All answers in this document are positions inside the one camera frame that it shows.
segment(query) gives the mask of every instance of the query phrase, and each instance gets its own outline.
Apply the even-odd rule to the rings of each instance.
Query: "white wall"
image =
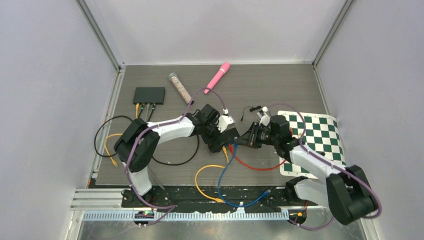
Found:
[[[389,240],[424,230],[424,2],[356,1],[318,69],[349,164],[383,204]]]
[[[115,69],[74,0],[0,9],[0,238],[60,240]]]
[[[156,65],[312,62],[345,0],[93,1],[125,64]]]

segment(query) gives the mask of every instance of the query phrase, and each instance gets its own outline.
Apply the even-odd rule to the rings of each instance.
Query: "pink cap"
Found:
[[[215,85],[218,83],[218,81],[221,79],[221,77],[230,69],[230,63],[225,62],[218,70],[218,72],[215,74],[215,76],[210,80],[209,84],[207,85],[208,88],[212,89],[215,87]],[[209,93],[209,89],[205,89],[204,94]]]

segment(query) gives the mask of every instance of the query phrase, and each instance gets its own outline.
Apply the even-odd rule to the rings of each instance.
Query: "checkerboard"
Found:
[[[300,114],[302,114],[306,124],[306,133],[303,141],[311,149],[324,152],[325,157],[332,160],[335,164],[346,165],[336,119],[330,115],[303,112]],[[293,136],[300,137],[305,128],[301,117],[294,111],[278,111],[278,115],[285,116],[285,119],[290,122]],[[317,178],[306,169],[288,162],[281,165],[279,170],[281,175],[284,176]]]

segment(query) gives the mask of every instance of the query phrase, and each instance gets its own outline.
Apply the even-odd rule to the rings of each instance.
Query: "metal floor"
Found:
[[[320,227],[330,219],[323,209],[309,208],[305,225]],[[333,220],[325,230],[308,231],[285,220],[163,221],[137,228],[132,221],[83,221],[79,240],[366,240],[360,221],[344,226]]]
[[[158,105],[151,121],[164,121],[181,115],[187,105],[178,94],[167,76],[175,72],[187,91],[193,94],[197,89],[205,87],[219,65],[137,65],[127,66],[119,92],[114,115],[126,115],[135,118],[133,96],[136,87],[165,87],[164,105]],[[320,94],[317,80],[310,64],[246,64],[232,65],[222,77],[214,90],[222,96],[229,114],[236,121],[236,127],[243,134],[257,121],[255,113],[246,109],[243,122],[240,122],[243,108],[246,106],[267,106],[282,102],[290,104],[300,112],[325,114],[324,103]],[[201,109],[210,104],[221,112],[222,105],[213,94],[200,93],[194,101],[190,112]],[[289,108],[276,107],[271,109],[272,114],[278,110],[291,111]],[[130,122],[127,119],[112,121],[109,134],[122,133]],[[117,138],[108,140],[109,149]],[[180,163],[187,160],[195,151],[196,137],[180,138],[159,145],[155,151],[155,158],[170,163]],[[237,156],[245,163],[258,167],[269,168],[279,163],[272,146],[263,146],[261,149],[251,149],[240,146]],[[189,163],[181,166],[166,166],[151,161],[150,170],[164,185],[194,185],[194,177],[201,167],[209,164],[224,165],[223,153],[210,153],[207,146],[200,139],[200,147],[196,157]],[[222,169],[208,168],[199,175],[200,185],[216,185]],[[223,185],[284,185],[291,177],[282,176],[280,170],[255,171],[244,167],[237,161],[228,168],[222,181]],[[115,167],[109,158],[103,158],[98,171],[97,185],[127,185],[127,178],[123,166]]]

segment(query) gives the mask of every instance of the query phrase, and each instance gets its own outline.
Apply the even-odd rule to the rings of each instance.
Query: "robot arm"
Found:
[[[292,136],[290,123],[282,115],[269,117],[268,109],[258,112],[260,122],[253,122],[250,129],[235,142],[239,145],[260,148],[262,144],[274,146],[276,153],[289,163],[296,164],[318,179],[296,177],[286,183],[284,195],[286,201],[298,203],[309,200],[330,209],[333,216],[342,224],[347,225],[377,209],[376,200],[371,193],[346,174],[324,164],[309,153],[316,153],[307,145],[307,151],[302,149],[298,138]],[[356,166],[337,165],[368,186],[364,171]]]
[[[227,130],[228,127],[235,123],[233,118],[227,114],[228,110],[226,109],[224,114],[220,115],[216,109],[206,104],[202,110],[193,114],[188,113],[178,123],[171,125],[159,126],[160,123],[173,122],[181,117],[164,122],[145,122],[141,118],[135,119],[113,147],[124,165],[127,164],[137,136],[148,127],[159,126],[148,131],[143,136],[129,164],[129,177],[136,186],[138,193],[143,196],[152,188],[147,166],[159,144],[177,138],[200,135],[209,150],[212,153],[217,153],[221,151],[223,145],[232,143],[235,137],[239,137],[239,133],[235,128]]]

